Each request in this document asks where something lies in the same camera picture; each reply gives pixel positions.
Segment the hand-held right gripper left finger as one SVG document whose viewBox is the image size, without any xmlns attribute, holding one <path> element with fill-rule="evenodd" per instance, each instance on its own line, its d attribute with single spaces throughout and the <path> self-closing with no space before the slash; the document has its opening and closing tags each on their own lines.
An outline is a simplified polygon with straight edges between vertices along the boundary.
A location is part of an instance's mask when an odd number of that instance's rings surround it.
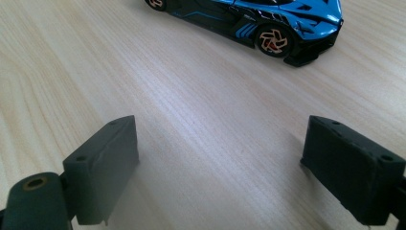
<svg viewBox="0 0 406 230">
<path fill-rule="evenodd" d="M 108 221 L 138 163 L 135 118 L 103 126 L 63 161 L 68 216 L 80 225 Z"/>
</svg>

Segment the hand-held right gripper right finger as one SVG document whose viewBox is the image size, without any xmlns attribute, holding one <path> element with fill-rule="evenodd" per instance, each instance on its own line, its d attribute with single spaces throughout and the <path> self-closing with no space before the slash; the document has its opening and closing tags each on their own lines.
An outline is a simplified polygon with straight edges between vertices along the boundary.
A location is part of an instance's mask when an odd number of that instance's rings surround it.
<svg viewBox="0 0 406 230">
<path fill-rule="evenodd" d="M 406 225 L 406 159 L 337 121 L 311 115 L 301 163 L 364 225 Z"/>
</svg>

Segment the blue and black toy car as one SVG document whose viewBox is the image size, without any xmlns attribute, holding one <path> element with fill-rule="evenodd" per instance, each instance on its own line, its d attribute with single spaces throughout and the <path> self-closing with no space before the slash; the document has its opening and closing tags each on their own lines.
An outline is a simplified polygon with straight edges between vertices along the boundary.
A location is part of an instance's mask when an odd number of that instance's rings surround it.
<svg viewBox="0 0 406 230">
<path fill-rule="evenodd" d="M 343 26 L 340 0 L 145 0 L 197 26 L 295 67 L 331 48 Z"/>
</svg>

